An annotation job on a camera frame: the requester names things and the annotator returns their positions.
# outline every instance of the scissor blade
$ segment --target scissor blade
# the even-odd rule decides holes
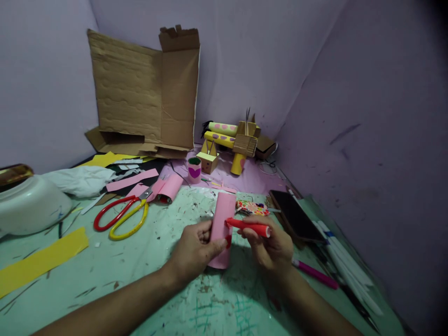
[[[153,193],[152,187],[149,187],[139,196],[139,199],[141,200],[147,199],[149,195],[151,195],[152,193]]]

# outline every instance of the yellow paper tube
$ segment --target yellow paper tube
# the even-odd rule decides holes
[[[209,123],[209,129],[212,132],[235,137],[237,135],[238,126],[211,122]]]
[[[233,144],[235,143],[235,138],[211,131],[205,132],[204,138],[206,138],[209,141],[214,141],[215,143],[226,146],[228,148],[233,148]]]
[[[235,157],[233,158],[232,163],[232,169],[230,172],[232,172],[235,175],[241,175],[244,168],[244,163],[246,162],[246,155],[235,153]]]

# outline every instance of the pink paper strip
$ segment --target pink paper strip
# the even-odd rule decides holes
[[[132,190],[129,192],[129,194],[126,195],[126,197],[129,196],[136,196],[139,197],[141,194],[143,194],[143,192],[148,189],[148,186],[142,184],[142,183],[137,183],[135,185],[135,187],[132,188]]]
[[[179,189],[182,186],[183,179],[178,174],[171,174],[170,177],[165,182],[165,185],[160,190],[160,195],[165,195],[174,201]]]
[[[232,188],[221,187],[221,186],[216,186],[216,185],[212,185],[211,187],[213,189],[224,190],[224,191],[231,192],[231,193],[234,193],[234,194],[237,193],[237,191],[235,189],[232,189]]]
[[[123,189],[123,188],[125,188],[127,186],[136,184],[136,183],[138,183],[141,180],[144,180],[146,178],[150,178],[150,177],[154,177],[154,176],[158,176],[158,175],[159,175],[159,173],[157,172],[156,169],[150,169],[150,170],[147,170],[147,171],[145,171],[143,173],[137,174],[135,176],[128,177],[127,179],[111,182],[111,183],[106,185],[106,189],[107,189],[107,191],[120,190],[120,189]]]
[[[235,195],[218,193],[215,216],[213,217],[213,225],[211,227],[210,241],[226,238],[229,244],[221,254],[209,263],[210,267],[219,269],[226,269],[229,267],[233,228],[225,225],[225,220],[235,215],[236,202],[237,197]]]

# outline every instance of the flattened cardboard box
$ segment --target flattened cardboard box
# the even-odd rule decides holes
[[[161,28],[162,51],[92,30],[87,35],[99,128],[86,136],[95,149],[185,157],[194,146],[200,48],[197,29]]]

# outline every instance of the right hand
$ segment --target right hand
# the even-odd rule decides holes
[[[260,237],[249,228],[238,230],[237,233],[246,238],[251,245],[253,258],[261,270],[270,280],[281,282],[294,270],[291,265],[294,253],[291,237],[269,217],[252,215],[245,217],[243,222],[264,224],[271,229],[269,238]]]

